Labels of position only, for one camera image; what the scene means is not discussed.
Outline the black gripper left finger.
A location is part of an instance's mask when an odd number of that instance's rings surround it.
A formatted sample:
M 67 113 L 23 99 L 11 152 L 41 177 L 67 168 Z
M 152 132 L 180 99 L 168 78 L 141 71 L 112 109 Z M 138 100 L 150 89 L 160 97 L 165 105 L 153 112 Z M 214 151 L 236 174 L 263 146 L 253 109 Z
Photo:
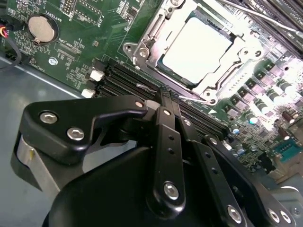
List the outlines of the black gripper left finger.
M 185 181 L 178 118 L 170 94 L 36 102 L 23 111 L 14 148 L 17 175 L 53 200 L 72 180 L 133 148 L 151 151 L 146 203 L 182 212 Z

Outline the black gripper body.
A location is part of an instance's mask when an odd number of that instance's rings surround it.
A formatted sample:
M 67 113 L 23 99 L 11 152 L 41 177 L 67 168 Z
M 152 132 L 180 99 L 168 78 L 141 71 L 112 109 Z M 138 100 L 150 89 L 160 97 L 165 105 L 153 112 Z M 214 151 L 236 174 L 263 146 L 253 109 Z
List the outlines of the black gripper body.
M 152 153 L 133 148 L 69 182 L 49 211 L 51 227 L 221 227 L 201 171 L 183 164 L 186 206 L 175 219 L 150 211 L 146 191 Z

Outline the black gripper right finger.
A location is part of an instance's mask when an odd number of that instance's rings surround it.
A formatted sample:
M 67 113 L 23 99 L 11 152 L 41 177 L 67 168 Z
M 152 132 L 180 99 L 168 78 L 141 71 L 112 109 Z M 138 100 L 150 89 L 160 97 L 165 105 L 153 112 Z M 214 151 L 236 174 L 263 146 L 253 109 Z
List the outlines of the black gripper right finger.
M 214 205 L 215 227 L 294 227 L 289 211 L 220 142 L 212 131 L 200 139 L 195 126 L 181 115 L 171 93 L 181 137 L 202 169 Z

